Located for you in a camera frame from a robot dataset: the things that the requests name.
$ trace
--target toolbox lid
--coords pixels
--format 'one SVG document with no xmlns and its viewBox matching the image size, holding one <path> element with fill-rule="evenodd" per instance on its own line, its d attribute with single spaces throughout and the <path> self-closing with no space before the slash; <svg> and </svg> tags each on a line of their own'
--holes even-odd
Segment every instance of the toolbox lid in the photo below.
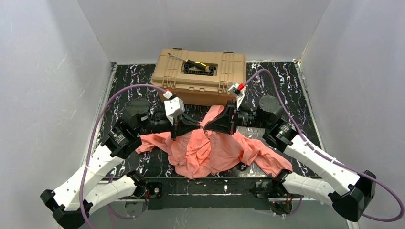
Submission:
<svg viewBox="0 0 405 229">
<path fill-rule="evenodd" d="M 185 60 L 215 66 L 213 75 L 186 74 L 184 61 L 169 56 L 168 53 Z M 152 75 L 151 83 L 156 86 L 198 91 L 203 93 L 227 93 L 231 82 L 246 81 L 246 57 L 231 52 L 196 52 L 183 49 L 163 49 Z"/>
</svg>

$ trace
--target white enclosure panel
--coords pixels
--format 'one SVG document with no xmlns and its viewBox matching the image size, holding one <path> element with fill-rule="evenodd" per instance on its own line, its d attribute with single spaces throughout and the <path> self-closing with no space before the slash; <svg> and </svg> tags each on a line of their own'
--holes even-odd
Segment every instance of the white enclosure panel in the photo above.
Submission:
<svg viewBox="0 0 405 229">
<path fill-rule="evenodd" d="M 405 1 L 332 0 L 302 58 L 313 113 L 331 156 L 370 170 L 405 200 Z M 391 218 L 377 187 L 366 213 Z M 404 228 L 405 219 L 360 228 Z"/>
<path fill-rule="evenodd" d="M 77 1 L 0 3 L 2 229 L 55 229 L 40 194 L 81 165 L 111 71 Z"/>
<path fill-rule="evenodd" d="M 156 63 L 163 48 L 300 58 L 330 0 L 78 0 L 108 58 Z"/>
</svg>

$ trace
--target screwdriver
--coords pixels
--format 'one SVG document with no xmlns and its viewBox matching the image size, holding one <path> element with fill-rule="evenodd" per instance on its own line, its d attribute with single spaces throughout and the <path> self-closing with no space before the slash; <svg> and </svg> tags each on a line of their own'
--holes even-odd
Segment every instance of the screwdriver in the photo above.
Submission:
<svg viewBox="0 0 405 229">
<path fill-rule="evenodd" d="M 207 65 L 205 65 L 205 64 L 203 64 L 203 63 L 195 62 L 195 61 L 191 61 L 191 60 L 185 60 L 185 59 L 183 59 L 183 58 L 181 58 L 181 57 L 178 57 L 178 56 L 175 56 L 175 55 L 173 55 L 173 54 L 170 54 L 170 53 L 168 53 L 168 54 L 169 54 L 170 56 L 174 56 L 174 57 L 176 57 L 176 58 L 178 58 L 178 59 L 180 59 L 180 60 L 182 60 L 182 61 L 184 61 L 184 62 L 186 62 L 186 63 L 189 63 L 189 64 L 191 64 L 192 66 L 194 66 L 194 67 L 196 67 L 196 68 L 198 68 L 198 69 L 200 69 L 200 70 L 206 71 L 206 70 L 208 69 Z"/>
</svg>

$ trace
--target tan plastic toolbox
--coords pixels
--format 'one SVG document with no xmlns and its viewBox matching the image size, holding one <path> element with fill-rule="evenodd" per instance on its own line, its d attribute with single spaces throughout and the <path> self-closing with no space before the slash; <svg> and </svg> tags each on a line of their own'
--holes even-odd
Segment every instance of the tan plastic toolbox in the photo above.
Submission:
<svg viewBox="0 0 405 229">
<path fill-rule="evenodd" d="M 214 66 L 213 75 L 185 74 L 186 62 L 168 53 Z M 231 52 L 195 52 L 183 49 L 163 49 L 160 53 L 151 83 L 176 93 L 185 104 L 225 105 L 234 99 L 227 91 L 231 82 L 246 81 L 246 57 Z"/>
</svg>

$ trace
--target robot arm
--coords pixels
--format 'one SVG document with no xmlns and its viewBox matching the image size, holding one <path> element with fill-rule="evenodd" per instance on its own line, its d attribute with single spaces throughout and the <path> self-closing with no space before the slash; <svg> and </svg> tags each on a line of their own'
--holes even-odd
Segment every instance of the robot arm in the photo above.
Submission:
<svg viewBox="0 0 405 229">
<path fill-rule="evenodd" d="M 90 158 L 83 188 L 88 216 L 117 198 L 133 195 L 137 187 L 142 187 L 144 178 L 132 173 L 111 184 L 96 187 L 105 174 L 142 145 L 140 135 L 171 132 L 175 140 L 177 136 L 200 128 L 197 121 L 183 112 L 183 102 L 175 96 L 165 101 L 164 110 L 158 109 L 153 114 L 146 99 L 135 99 L 128 104 Z M 53 212 L 53 217 L 66 229 L 75 229 L 84 223 L 79 209 L 79 189 L 85 167 L 81 166 L 56 189 L 45 190 L 41 194 L 42 201 Z"/>
<path fill-rule="evenodd" d="M 228 101 L 225 109 L 207 123 L 205 129 L 232 135 L 238 126 L 264 128 L 263 138 L 271 147 L 299 160 L 324 179 L 302 177 L 282 170 L 269 182 L 268 187 L 257 188 L 279 195 L 292 193 L 320 200 L 332 206 L 345 219 L 357 222 L 374 197 L 375 183 L 316 154 L 315 150 L 336 161 L 309 140 L 303 140 L 295 128 L 283 120 L 284 110 L 277 98 L 263 96 L 257 110 L 246 110 L 239 107 L 238 101 L 244 95 L 235 88 L 237 85 L 230 92 L 237 99 Z M 369 171 L 364 173 L 375 178 Z"/>
</svg>

